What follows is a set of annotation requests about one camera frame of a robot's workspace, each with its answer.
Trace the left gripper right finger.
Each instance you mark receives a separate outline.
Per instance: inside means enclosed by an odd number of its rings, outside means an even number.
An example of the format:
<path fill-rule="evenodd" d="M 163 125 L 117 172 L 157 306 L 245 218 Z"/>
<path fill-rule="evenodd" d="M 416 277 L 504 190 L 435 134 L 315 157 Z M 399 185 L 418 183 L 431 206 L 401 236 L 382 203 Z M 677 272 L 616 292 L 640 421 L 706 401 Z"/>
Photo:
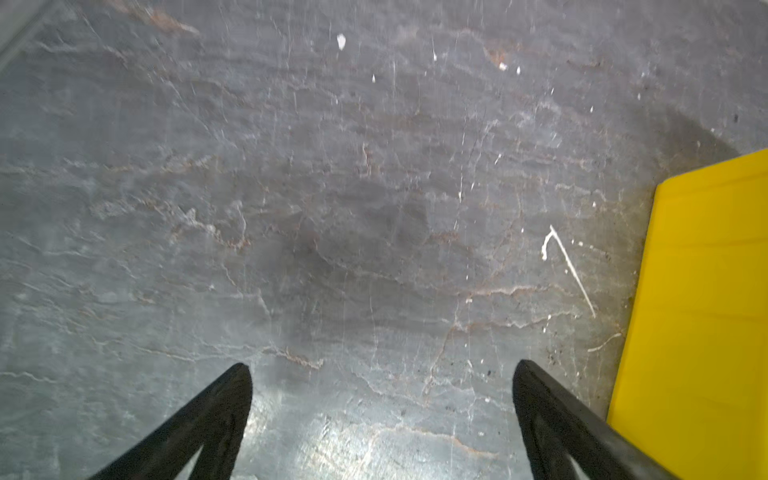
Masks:
<path fill-rule="evenodd" d="M 531 360 L 514 371 L 512 396 L 535 479 L 673 479 Z"/>

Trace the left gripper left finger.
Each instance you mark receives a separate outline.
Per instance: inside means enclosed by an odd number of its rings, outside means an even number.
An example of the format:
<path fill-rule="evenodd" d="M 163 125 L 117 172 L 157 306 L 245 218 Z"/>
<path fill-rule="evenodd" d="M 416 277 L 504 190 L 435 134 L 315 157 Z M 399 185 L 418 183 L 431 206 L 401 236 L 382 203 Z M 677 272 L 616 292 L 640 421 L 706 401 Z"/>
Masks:
<path fill-rule="evenodd" d="M 175 479 L 196 457 L 192 479 L 228 479 L 253 394 L 249 368 L 236 363 L 95 479 Z"/>

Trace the yellow plastic bin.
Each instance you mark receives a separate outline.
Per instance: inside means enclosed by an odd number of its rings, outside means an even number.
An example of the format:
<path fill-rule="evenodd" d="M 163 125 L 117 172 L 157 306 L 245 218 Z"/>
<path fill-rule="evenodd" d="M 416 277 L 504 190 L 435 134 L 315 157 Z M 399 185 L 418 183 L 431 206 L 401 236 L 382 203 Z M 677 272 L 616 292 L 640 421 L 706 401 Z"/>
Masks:
<path fill-rule="evenodd" d="M 609 424 L 682 479 L 767 475 L 767 154 L 656 191 Z"/>

